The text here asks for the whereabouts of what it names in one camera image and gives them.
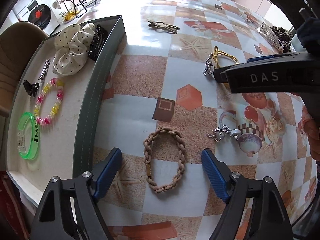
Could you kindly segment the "right hand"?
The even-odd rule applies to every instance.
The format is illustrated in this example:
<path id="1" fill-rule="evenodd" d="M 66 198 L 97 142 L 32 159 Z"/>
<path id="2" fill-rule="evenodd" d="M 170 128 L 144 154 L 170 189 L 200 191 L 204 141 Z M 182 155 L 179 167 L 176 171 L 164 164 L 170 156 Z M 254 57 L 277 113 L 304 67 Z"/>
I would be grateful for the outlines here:
<path id="1" fill-rule="evenodd" d="M 304 107 L 302 111 L 302 129 L 308 136 L 310 154 L 319 162 L 319 94 L 300 93 Z"/>

